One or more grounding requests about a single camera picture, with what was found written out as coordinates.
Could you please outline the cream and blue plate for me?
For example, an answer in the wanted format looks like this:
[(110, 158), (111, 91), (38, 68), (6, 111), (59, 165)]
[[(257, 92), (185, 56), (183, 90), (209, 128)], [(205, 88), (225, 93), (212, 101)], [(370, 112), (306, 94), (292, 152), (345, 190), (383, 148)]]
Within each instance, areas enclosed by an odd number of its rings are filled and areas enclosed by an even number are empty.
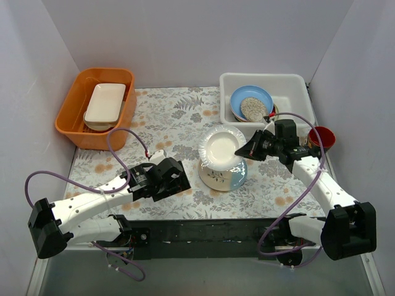
[(228, 192), (240, 188), (247, 179), (247, 164), (240, 157), (225, 160), (199, 161), (199, 177), (216, 191)]

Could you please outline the clear white plastic bin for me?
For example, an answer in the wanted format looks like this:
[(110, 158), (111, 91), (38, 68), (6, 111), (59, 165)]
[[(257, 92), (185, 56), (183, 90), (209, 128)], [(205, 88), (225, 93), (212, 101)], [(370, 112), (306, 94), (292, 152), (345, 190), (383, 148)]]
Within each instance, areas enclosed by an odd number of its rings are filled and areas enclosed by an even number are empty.
[(303, 77), (297, 74), (224, 73), (220, 76), (220, 121), (224, 125), (237, 127), (246, 138), (251, 138), (256, 130), (262, 130), (266, 125), (239, 122), (233, 116), (230, 96), (236, 89), (247, 85), (266, 90), (279, 113), (295, 113), (315, 124), (314, 111)]

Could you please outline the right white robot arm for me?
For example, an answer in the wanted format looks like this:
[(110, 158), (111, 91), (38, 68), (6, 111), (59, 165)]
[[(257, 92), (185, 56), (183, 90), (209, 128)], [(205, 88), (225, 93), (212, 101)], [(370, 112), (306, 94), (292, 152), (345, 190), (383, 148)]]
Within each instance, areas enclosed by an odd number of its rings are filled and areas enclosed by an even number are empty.
[(290, 173), (306, 185), (298, 198), (311, 193), (325, 212), (321, 221), (306, 215), (290, 215), (285, 210), (263, 233), (261, 245), (278, 226), (280, 240), (293, 245), (302, 239), (321, 246), (332, 260), (340, 260), (376, 250), (376, 210), (369, 202), (359, 202), (348, 194), (324, 168), (323, 150), (302, 146), (293, 120), (278, 120), (275, 131), (257, 130), (235, 155), (255, 161), (277, 157)]

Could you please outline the light blue plate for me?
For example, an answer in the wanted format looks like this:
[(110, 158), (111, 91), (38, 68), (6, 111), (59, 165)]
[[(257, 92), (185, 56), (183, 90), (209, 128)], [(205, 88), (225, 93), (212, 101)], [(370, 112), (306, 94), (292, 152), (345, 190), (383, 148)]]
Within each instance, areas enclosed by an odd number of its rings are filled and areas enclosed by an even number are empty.
[(236, 89), (230, 96), (230, 107), (232, 113), (238, 114), (240, 117), (244, 117), (241, 113), (241, 102), (247, 97), (255, 97), (264, 103), (268, 110), (268, 115), (273, 112), (274, 103), (271, 95), (266, 90), (258, 86), (247, 85)]

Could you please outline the cream and green plate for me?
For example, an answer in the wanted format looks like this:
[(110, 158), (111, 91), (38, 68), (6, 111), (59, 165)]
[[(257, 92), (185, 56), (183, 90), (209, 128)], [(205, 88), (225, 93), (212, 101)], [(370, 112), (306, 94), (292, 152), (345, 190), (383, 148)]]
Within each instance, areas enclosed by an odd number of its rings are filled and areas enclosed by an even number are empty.
[(273, 113), (275, 114), (275, 116), (273, 117), (273, 119), (274, 120), (277, 120), (277, 118), (278, 118), (278, 115), (277, 115), (277, 113), (279, 112), (279, 109), (278, 109), (278, 107), (277, 107), (277, 105), (273, 105)]

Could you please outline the white fluted plate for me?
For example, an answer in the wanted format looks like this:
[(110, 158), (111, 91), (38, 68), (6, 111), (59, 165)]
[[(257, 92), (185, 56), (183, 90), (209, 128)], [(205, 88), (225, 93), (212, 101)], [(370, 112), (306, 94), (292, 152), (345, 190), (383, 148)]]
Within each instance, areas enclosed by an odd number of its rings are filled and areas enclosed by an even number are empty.
[(244, 134), (231, 125), (216, 125), (209, 128), (198, 145), (199, 158), (205, 167), (215, 171), (230, 170), (242, 157), (235, 152), (246, 144)]

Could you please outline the pink plate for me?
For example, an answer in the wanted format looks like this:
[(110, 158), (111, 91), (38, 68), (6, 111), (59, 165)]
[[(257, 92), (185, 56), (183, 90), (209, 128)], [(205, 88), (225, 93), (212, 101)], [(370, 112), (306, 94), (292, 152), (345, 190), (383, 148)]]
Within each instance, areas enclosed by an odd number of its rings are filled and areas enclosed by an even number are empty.
[(240, 117), (238, 114), (233, 114), (235, 120), (239, 121), (239, 122), (247, 122), (247, 120), (244, 117)]

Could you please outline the red and black mug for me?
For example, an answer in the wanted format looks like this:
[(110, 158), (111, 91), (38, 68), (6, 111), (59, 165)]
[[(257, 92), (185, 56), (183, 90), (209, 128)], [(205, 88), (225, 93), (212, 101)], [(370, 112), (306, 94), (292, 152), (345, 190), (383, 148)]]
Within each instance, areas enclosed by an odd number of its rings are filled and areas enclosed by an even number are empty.
[(306, 140), (303, 142), (302, 150), (310, 152), (313, 156), (321, 156), (320, 143), (322, 143), (324, 153), (326, 153), (336, 142), (335, 134), (324, 126), (316, 126), (315, 130), (320, 136), (319, 142), (314, 130), (310, 130), (307, 134)]

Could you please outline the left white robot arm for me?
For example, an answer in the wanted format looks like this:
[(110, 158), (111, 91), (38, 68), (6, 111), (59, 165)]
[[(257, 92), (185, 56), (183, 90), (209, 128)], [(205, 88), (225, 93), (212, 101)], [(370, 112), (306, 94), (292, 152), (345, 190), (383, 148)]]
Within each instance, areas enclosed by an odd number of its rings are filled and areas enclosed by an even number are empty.
[(125, 170), (97, 189), (74, 198), (38, 200), (28, 220), (36, 254), (40, 259), (51, 258), (70, 244), (90, 241), (126, 246), (131, 241), (131, 227), (124, 218), (110, 216), (94, 222), (92, 217), (139, 199), (158, 202), (190, 187), (182, 162), (166, 157)]

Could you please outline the floral patterned table mat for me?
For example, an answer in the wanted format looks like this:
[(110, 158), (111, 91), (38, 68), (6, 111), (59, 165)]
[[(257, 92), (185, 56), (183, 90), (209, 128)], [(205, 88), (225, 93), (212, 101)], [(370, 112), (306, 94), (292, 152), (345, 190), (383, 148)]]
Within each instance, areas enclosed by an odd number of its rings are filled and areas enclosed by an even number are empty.
[(123, 165), (144, 160), (144, 148), (164, 149), (182, 161), (191, 188), (159, 202), (140, 199), (113, 208), (131, 220), (181, 220), (227, 218), (275, 218), (290, 209), (321, 217), (323, 210), (312, 195), (301, 201), (305, 187), (275, 158), (247, 161), (247, 179), (234, 191), (207, 187), (198, 174), (200, 137), (220, 123), (220, 91), (217, 87), (147, 88), (136, 91), (136, 109), (130, 123), (133, 134), (115, 155), (78, 149), (70, 179), (97, 187), (118, 176)]

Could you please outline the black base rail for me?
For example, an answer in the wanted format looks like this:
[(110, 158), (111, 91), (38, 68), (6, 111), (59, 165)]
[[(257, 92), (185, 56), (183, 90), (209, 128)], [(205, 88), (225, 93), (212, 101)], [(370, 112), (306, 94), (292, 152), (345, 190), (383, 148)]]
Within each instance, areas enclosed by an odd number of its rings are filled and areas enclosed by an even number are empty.
[(272, 218), (219, 220), (127, 220), (117, 216), (121, 233), (114, 240), (99, 239), (102, 247), (131, 247), (136, 260), (159, 258), (262, 258), (259, 252), (274, 252), (304, 243), (291, 236), (284, 224), (259, 239)]

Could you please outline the orange plastic bin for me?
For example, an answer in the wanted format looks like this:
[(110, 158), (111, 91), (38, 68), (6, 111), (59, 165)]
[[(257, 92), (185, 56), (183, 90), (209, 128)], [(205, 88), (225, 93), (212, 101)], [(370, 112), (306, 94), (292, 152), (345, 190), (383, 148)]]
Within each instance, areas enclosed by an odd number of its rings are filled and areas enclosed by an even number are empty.
[(123, 68), (78, 74), (55, 120), (56, 130), (81, 149), (121, 149), (136, 108), (135, 76)]

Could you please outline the white rectangular dish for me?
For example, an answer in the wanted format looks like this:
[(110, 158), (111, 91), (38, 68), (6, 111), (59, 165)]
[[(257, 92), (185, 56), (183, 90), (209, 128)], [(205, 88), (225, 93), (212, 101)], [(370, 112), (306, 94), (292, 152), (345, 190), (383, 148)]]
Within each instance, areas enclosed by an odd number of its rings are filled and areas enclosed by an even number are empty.
[(84, 120), (91, 123), (114, 123), (119, 119), (126, 85), (99, 83), (95, 86)]

